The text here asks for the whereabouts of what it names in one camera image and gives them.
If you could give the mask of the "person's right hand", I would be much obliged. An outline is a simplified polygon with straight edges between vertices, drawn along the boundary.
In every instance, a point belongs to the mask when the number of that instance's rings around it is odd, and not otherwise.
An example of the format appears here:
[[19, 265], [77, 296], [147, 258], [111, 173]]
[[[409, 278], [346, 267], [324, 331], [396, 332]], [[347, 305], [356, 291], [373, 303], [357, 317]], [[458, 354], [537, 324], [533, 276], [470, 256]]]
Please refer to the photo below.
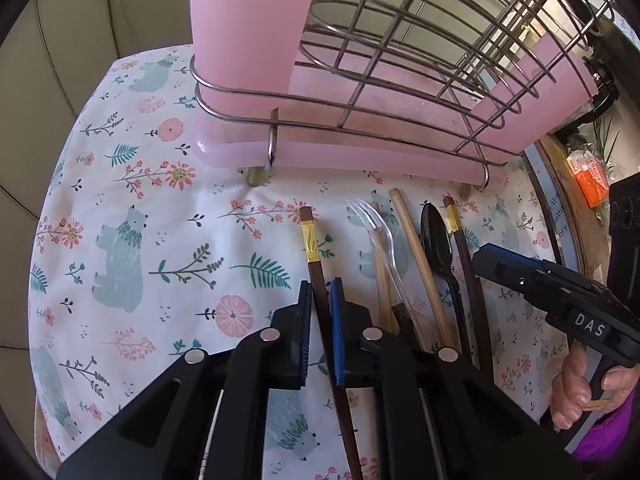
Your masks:
[[[562, 368], [552, 380], [550, 412], [553, 426], [569, 430], [582, 417], [591, 401], [591, 388], [586, 379], [588, 356], [584, 345], [575, 341], [565, 357]], [[639, 380], [639, 365], [633, 368], [616, 365], [604, 375], [601, 388], [611, 393], [602, 414], [616, 411], [634, 391]]]

